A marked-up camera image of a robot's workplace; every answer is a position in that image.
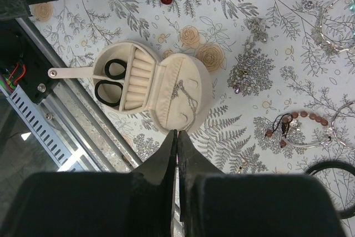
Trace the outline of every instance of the jewelry box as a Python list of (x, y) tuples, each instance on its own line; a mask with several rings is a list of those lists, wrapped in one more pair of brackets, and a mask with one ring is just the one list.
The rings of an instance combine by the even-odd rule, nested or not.
[[(126, 62), (121, 80), (112, 80), (106, 75), (108, 70), (117, 74), (124, 71), (122, 65), (110, 63), (113, 59)], [(93, 67), (52, 68), (48, 75), (51, 78), (92, 78), (95, 94), (101, 99), (116, 102), (120, 97), (119, 105), (107, 105), (109, 109), (121, 114), (148, 110), (156, 128), (164, 134), (172, 129), (194, 132), (211, 108), (212, 83), (202, 62), (180, 53), (161, 60), (150, 48), (135, 41), (107, 46), (97, 56)], [(120, 88), (107, 83), (97, 86), (102, 80), (122, 85)]]

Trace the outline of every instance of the floral tablecloth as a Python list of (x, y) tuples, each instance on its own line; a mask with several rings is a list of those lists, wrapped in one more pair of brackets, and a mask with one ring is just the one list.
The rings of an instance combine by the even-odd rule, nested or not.
[[(355, 53), (326, 53), (316, 45), (313, 29), (320, 10), (334, 0), (314, 0), (306, 12), (302, 0), (60, 0), (32, 7), (33, 21), (70, 67), (93, 64), (108, 44), (131, 39), (151, 47), (163, 58), (186, 53), (203, 61), (211, 73), (214, 106), (200, 130), (191, 135), (195, 146), (218, 168), (237, 173), (297, 173), (322, 159), (354, 164), (354, 152), (333, 141), (303, 149), (280, 147), (281, 133), (265, 138), (275, 118), (292, 111), (313, 111), (330, 118), (355, 98)], [(336, 3), (323, 20), (323, 32), (332, 42), (351, 46), (353, 17), (349, 0)], [(245, 53), (251, 35), (247, 21), (265, 19), (268, 39)], [(235, 94), (236, 72), (247, 71), (241, 93)], [(92, 95), (88, 79), (81, 80)], [(147, 112), (112, 113), (102, 107), (142, 160), (164, 139)], [(337, 120), (338, 134), (354, 144), (353, 109)], [(307, 118), (290, 132), (294, 142), (320, 138), (323, 128)], [(336, 205), (354, 203), (354, 179), (346, 173), (323, 173)], [(342, 221), (349, 236), (355, 220)]]

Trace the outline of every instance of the ring roll slot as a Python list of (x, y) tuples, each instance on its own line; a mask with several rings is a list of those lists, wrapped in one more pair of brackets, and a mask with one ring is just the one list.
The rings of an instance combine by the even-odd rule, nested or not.
[(130, 84), (128, 86), (128, 92), (146, 94), (147, 87)]
[(143, 102), (142, 101), (127, 101), (124, 104), (124, 109), (125, 110), (131, 110), (134, 108), (140, 108), (143, 106)]
[(132, 62), (133, 67), (138, 68), (138, 69), (143, 69), (151, 72), (152, 66), (150, 63), (144, 62), (140, 59), (133, 59)]
[(138, 69), (138, 68), (133, 67), (131, 70), (131, 75), (149, 79), (151, 76), (151, 73), (148, 72), (147, 70)]
[(148, 87), (149, 79), (132, 75), (129, 79), (129, 84)]
[(151, 57), (138, 48), (135, 50), (134, 57), (152, 64)]
[(128, 101), (144, 101), (145, 94), (128, 92), (126, 95), (126, 102)]

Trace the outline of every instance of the red gem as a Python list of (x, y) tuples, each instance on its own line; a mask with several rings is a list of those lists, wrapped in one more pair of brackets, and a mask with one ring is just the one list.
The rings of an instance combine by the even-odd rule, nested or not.
[(160, 1), (165, 5), (170, 5), (173, 2), (173, 0), (160, 0)]

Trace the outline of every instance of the silver bracelet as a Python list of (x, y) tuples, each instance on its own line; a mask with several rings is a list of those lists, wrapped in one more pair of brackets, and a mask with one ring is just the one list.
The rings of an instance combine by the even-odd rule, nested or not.
[(336, 113), (334, 114), (334, 116), (333, 116), (333, 118), (332, 118), (332, 120), (331, 120), (331, 127), (330, 127), (330, 130), (333, 132), (333, 135), (334, 135), (335, 139), (336, 139), (342, 146), (344, 146), (345, 148), (348, 148), (348, 149), (350, 149), (350, 150), (355, 150), (355, 148), (348, 146), (346, 143), (344, 143), (343, 141), (341, 141), (341, 140), (339, 139), (339, 137), (338, 137), (338, 135), (337, 135), (337, 131), (335, 130), (334, 124), (335, 124), (335, 120), (336, 120), (337, 116), (341, 113), (341, 110), (344, 109), (344, 108), (350, 107), (350, 106), (351, 106), (352, 104), (354, 104), (354, 103), (355, 103), (355, 100), (352, 100), (352, 101), (346, 103), (345, 105), (343, 105), (342, 107), (340, 107), (340, 108), (336, 111)]
[(297, 148), (314, 148), (314, 147), (319, 147), (320, 145), (329, 145), (331, 143), (331, 141), (332, 141), (330, 136), (327, 136), (327, 138), (325, 138), (324, 141), (315, 142), (315, 143), (311, 143), (311, 144), (295, 144), (295, 143), (291, 143), (290, 141), (287, 140), (286, 137), (282, 137), (281, 139), (284, 140), (287, 145), (290, 145), (292, 147), (297, 147)]
[(324, 36), (323, 34), (323, 30), (322, 30), (322, 26), (323, 26), (323, 20), (324, 20), (324, 16), (325, 14), (328, 12), (328, 10), (330, 8), (332, 8), (338, 1), (340, 0), (335, 0), (333, 1), (332, 3), (330, 3), (323, 11), (321, 17), (320, 17), (320, 20), (319, 20), (319, 35), (320, 37), (323, 39), (323, 41), (329, 45), (331, 45), (333, 47), (333, 49), (336, 51), (336, 52), (343, 52), (343, 51), (351, 51), (351, 52), (355, 52), (355, 44), (352, 46), (352, 47), (349, 47), (349, 48), (345, 48), (343, 46), (340, 46), (340, 45), (337, 45), (337, 44), (334, 44), (332, 42), (330, 42), (329, 40), (326, 39), (326, 37)]

